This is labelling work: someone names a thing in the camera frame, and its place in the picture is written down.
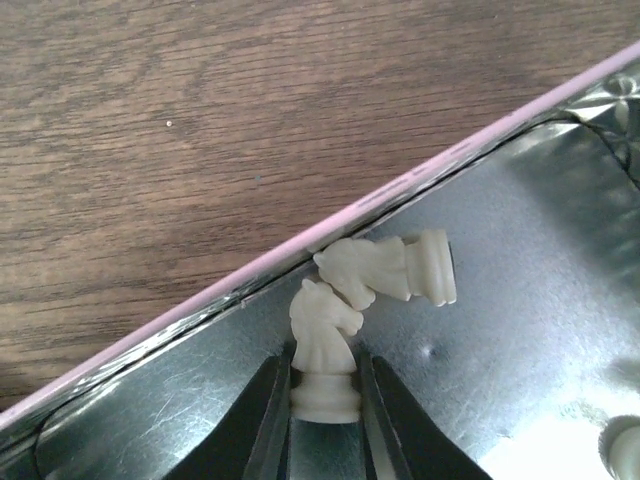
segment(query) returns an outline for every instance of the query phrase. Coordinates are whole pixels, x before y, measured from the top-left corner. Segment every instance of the chess piece base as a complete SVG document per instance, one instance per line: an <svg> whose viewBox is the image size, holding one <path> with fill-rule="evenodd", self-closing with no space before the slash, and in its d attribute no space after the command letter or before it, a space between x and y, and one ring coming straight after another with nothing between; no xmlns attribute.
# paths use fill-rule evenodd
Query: chess piece base
<svg viewBox="0 0 640 480"><path fill-rule="evenodd" d="M291 414L307 422L355 423L360 405L350 375L303 373L300 385L291 390Z"/></svg>

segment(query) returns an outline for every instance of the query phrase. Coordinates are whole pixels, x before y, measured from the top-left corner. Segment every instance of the white knight chess piece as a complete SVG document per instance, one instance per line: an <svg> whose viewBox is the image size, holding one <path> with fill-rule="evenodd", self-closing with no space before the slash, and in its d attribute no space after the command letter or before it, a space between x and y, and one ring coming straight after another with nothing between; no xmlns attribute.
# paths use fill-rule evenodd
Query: white knight chess piece
<svg viewBox="0 0 640 480"><path fill-rule="evenodd" d="M409 300L404 243L399 237L382 242L343 238L316 253L320 277L356 310L368 308L375 292Z"/></svg>
<svg viewBox="0 0 640 480"><path fill-rule="evenodd" d="M297 341L291 366L303 373L291 391L294 417L318 423L352 423L360 418L360 394L351 386L356 363L345 336L354 336L363 316L326 283L305 279L289 309Z"/></svg>
<svg viewBox="0 0 640 480"><path fill-rule="evenodd" d="M453 262L444 230L425 230L414 243L399 237L374 243L343 238L313 256L320 277L356 310L368 308L375 292L407 301L426 296L434 305L456 301Z"/></svg>

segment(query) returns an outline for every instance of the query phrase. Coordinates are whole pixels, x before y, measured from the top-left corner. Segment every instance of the silver metal surface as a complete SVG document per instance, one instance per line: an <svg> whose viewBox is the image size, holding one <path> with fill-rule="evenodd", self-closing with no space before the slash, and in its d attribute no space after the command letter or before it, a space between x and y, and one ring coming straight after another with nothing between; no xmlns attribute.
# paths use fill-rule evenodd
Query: silver metal surface
<svg viewBox="0 0 640 480"><path fill-rule="evenodd" d="M365 234L447 230L458 302L435 308L380 296L360 341L496 480L610 478L601 432L615 417L640 416L640 192L623 171L634 172L639 158L639 78L633 66L567 109L589 126L545 123ZM222 299L141 346L120 365L135 360L132 367L110 370L46 422L40 474L161 478L290 338L289 302L311 271L300 267L234 307L237 296ZM312 476L313 465L324 471L338 460L328 448L334 440L355 438L345 427L323 444L341 430L295 425L293 478L323 478ZM341 452L331 478L357 478L355 450Z"/></svg>
<svg viewBox="0 0 640 480"><path fill-rule="evenodd" d="M291 423L291 478L335 480L364 478L360 426Z"/></svg>

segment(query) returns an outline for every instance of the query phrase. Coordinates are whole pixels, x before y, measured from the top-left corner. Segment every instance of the scratch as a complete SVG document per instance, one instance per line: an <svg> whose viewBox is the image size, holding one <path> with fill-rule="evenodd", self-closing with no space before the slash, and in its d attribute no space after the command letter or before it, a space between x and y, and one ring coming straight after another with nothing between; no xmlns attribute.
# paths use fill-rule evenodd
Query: scratch
<svg viewBox="0 0 640 480"><path fill-rule="evenodd" d="M173 397L175 397L175 395L176 395L175 393L172 393L167 399L167 401L164 402L164 405L162 405L162 408L158 410L158 413L156 413L155 417L153 417L153 423L156 423L158 421L158 418L160 418L160 415L162 415L162 412L164 412L164 409L167 408L167 405L171 403L171 400L173 400Z"/></svg>

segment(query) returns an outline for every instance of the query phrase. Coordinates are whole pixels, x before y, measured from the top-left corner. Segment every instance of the knight's ear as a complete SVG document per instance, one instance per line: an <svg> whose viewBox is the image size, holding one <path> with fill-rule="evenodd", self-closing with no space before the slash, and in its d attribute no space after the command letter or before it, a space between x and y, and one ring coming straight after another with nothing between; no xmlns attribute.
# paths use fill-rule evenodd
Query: knight's ear
<svg viewBox="0 0 640 480"><path fill-rule="evenodd" d="M313 256L313 261L316 263L316 265L318 265L318 267L320 268L324 268L325 264L325 257L323 253L316 253Z"/></svg>
<svg viewBox="0 0 640 480"><path fill-rule="evenodd" d="M311 280L309 280L308 278L305 278L302 280L302 288L304 288L307 291L311 291L314 288L316 288L316 284L313 283Z"/></svg>

